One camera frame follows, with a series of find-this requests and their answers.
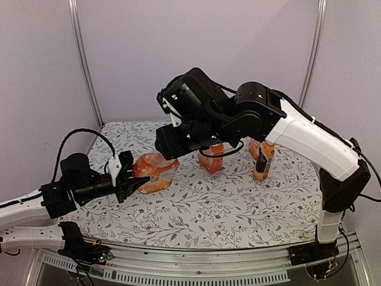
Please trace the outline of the orange bottle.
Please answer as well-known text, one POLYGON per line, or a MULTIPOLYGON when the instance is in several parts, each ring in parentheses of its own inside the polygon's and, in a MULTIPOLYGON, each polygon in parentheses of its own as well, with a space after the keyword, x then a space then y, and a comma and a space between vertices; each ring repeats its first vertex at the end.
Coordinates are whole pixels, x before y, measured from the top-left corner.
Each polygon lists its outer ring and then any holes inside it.
POLYGON ((224 154, 224 145, 217 144, 212 145, 209 149, 204 150, 204 154, 211 157, 203 156, 198 152, 198 162, 199 164, 209 173, 214 174, 221 170, 223 164, 223 158, 217 157, 217 155, 224 154))
POLYGON ((150 179, 138 188, 138 192, 147 195, 169 188, 179 164, 178 159, 166 160, 160 153, 141 155, 133 167, 133 176, 149 176, 150 179))
POLYGON ((255 139, 250 139, 249 142, 249 152, 252 155, 252 158, 257 161, 259 157, 259 149, 261 146, 261 142, 256 141, 255 139))

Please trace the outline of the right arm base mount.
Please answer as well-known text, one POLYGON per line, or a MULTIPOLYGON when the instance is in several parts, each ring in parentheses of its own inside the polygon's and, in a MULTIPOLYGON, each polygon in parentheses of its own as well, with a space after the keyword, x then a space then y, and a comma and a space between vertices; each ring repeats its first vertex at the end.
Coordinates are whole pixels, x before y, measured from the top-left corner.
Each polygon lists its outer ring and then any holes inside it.
POLYGON ((337 241, 321 244, 317 240, 296 245, 288 248, 289 258, 292 266, 328 259, 339 254, 337 241))

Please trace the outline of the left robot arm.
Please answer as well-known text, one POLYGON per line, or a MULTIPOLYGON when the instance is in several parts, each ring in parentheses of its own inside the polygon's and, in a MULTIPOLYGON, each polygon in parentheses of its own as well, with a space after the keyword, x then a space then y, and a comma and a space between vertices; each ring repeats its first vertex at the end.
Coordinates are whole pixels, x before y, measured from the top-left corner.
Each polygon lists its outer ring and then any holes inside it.
POLYGON ((74 153, 60 163, 62 176, 58 181, 14 200, 1 203, 1 251, 21 248, 47 248, 59 254, 71 253, 84 258, 90 243, 75 222, 51 226, 27 226, 28 222, 57 219, 94 199, 115 195, 122 203, 149 177, 133 177, 133 157, 125 151, 108 162, 108 170, 101 174, 90 167, 89 158, 74 153))

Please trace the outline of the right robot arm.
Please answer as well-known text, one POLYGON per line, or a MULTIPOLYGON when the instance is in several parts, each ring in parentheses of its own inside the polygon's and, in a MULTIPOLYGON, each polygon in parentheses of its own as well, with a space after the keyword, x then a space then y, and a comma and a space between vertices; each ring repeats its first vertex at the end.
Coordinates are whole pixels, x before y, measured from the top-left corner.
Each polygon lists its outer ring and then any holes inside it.
POLYGON ((195 67, 175 77, 157 94, 171 123, 156 131, 156 149, 167 160, 228 143, 240 149, 242 139, 279 145, 320 167, 323 201, 316 240, 308 255, 320 260, 335 242, 342 214, 370 180, 369 164, 356 140, 343 139, 298 107, 283 92, 258 82, 236 91, 212 81, 195 67))

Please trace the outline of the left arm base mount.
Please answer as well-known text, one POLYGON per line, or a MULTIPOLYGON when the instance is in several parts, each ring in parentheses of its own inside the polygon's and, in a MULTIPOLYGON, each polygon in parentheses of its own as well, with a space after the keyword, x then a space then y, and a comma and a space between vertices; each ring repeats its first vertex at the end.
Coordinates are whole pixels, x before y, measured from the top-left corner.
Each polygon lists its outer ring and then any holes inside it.
POLYGON ((57 251, 59 255, 86 265, 105 265, 108 260, 113 258, 111 249, 103 245, 101 240, 86 242, 76 223, 61 222, 58 226, 63 232, 64 241, 64 247, 57 251))

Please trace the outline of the dark label tea bottle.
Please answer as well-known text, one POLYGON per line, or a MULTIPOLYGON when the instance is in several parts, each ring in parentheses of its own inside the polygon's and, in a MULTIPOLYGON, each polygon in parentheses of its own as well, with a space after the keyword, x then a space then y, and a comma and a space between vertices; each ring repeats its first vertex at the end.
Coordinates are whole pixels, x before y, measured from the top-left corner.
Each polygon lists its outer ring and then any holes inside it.
POLYGON ((267 141, 261 143, 258 160, 255 161, 253 178, 256 181, 264 181, 268 177, 271 162, 274 158, 275 145, 267 141))

